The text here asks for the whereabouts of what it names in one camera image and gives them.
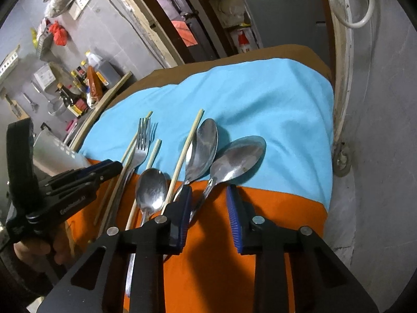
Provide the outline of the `person's left hand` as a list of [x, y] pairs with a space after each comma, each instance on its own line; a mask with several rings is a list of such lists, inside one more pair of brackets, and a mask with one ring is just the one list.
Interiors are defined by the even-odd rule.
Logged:
[[53, 243], [42, 240], [26, 240], [14, 244], [16, 256], [28, 266], [40, 271], [40, 257], [54, 253], [54, 261], [58, 265], [67, 265], [72, 261], [69, 238], [66, 232], [66, 224], [62, 223], [52, 233]]

